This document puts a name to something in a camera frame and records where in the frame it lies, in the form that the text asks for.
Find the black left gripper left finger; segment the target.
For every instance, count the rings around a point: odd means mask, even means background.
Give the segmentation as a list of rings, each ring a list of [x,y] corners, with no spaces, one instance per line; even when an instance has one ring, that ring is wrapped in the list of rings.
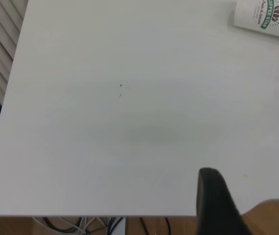
[[[226,182],[214,168],[201,168],[196,199],[198,235],[250,235]]]

